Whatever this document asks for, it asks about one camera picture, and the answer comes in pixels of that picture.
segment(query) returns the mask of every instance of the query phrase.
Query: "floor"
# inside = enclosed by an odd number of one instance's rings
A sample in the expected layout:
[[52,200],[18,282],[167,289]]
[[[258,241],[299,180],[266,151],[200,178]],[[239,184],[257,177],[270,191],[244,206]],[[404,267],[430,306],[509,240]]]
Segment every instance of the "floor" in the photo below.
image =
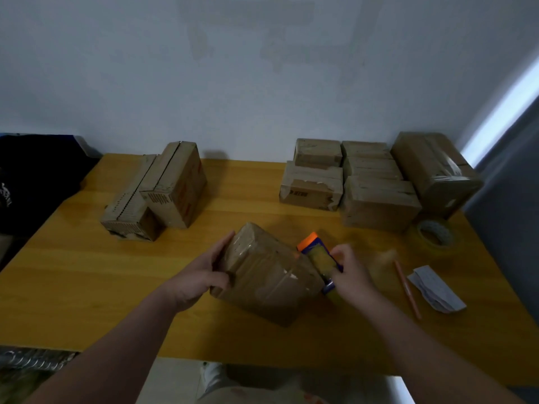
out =
[[[158,358],[137,404],[194,404],[204,392],[200,362]],[[251,366],[229,366],[231,379],[248,387],[297,387],[330,404],[413,404],[400,377],[351,377],[319,371],[295,371]]]

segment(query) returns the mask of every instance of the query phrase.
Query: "yellow tape roll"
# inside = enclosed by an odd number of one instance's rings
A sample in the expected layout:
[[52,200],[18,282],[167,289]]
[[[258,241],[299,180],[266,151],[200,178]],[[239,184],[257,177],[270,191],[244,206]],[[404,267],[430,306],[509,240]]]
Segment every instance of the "yellow tape roll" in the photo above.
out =
[[429,257],[451,255],[457,249],[455,230],[441,218],[421,217],[409,226],[405,236],[413,251]]

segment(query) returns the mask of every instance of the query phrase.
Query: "table surface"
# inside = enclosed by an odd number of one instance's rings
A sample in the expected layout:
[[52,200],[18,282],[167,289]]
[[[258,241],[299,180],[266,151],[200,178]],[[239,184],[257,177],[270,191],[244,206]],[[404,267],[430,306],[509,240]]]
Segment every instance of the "table surface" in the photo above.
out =
[[[0,344],[84,350],[219,237],[252,221],[290,245],[312,231],[328,247],[349,242],[365,261],[395,249],[405,274],[430,264],[468,308],[436,312],[413,288],[423,315],[419,325],[503,384],[539,385],[539,331],[461,213],[450,220],[459,238],[455,252],[431,255],[399,234],[343,227],[338,212],[280,204],[285,164],[207,159],[208,184],[189,229],[169,228],[153,243],[121,241],[99,217],[139,159],[105,155],[83,189],[0,273]],[[393,267],[373,275],[381,291],[413,317]],[[177,315],[159,355],[394,374],[368,323],[321,295],[288,328],[204,295]]]

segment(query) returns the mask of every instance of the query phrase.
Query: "taped cardboard box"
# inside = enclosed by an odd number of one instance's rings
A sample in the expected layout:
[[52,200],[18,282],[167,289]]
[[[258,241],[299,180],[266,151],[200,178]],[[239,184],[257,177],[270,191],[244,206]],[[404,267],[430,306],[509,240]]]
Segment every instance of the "taped cardboard box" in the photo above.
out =
[[341,143],[336,140],[298,139],[294,150],[294,164],[302,167],[339,167]]
[[483,186],[481,177],[441,133],[401,132],[391,153],[414,184],[426,213],[450,217]]
[[347,157],[342,165],[343,179],[348,176],[372,176],[381,179],[403,180],[395,160]]
[[341,204],[346,227],[404,231],[421,211],[410,182],[350,176]]
[[142,156],[136,175],[105,209],[101,224],[112,235],[126,240],[155,241],[163,230],[163,225],[138,192],[142,179],[156,161],[156,157]]
[[230,289],[212,296],[289,326],[324,287],[309,258],[248,222],[233,237],[217,270],[231,277]]
[[279,201],[302,207],[335,211],[342,197],[342,169],[314,169],[286,162]]
[[389,160],[393,158],[386,143],[343,141],[341,151],[343,160],[347,157]]
[[169,143],[141,183],[148,207],[167,227],[187,228],[206,184],[196,143]]

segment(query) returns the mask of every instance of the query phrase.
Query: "person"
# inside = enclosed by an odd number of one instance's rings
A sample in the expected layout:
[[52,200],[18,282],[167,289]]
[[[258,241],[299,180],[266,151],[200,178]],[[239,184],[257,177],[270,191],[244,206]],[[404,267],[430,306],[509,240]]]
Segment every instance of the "person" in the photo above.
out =
[[[27,404],[135,403],[175,314],[192,307],[211,286],[230,286],[229,277],[212,267],[233,235],[233,231],[228,233],[165,281],[115,328],[44,382]],[[337,245],[331,254],[344,267],[332,277],[337,292],[380,333],[416,403],[522,402],[423,332],[386,299],[350,245]],[[285,397],[279,392],[234,386],[219,364],[206,366],[204,378],[208,388],[200,404],[324,402],[309,394]]]

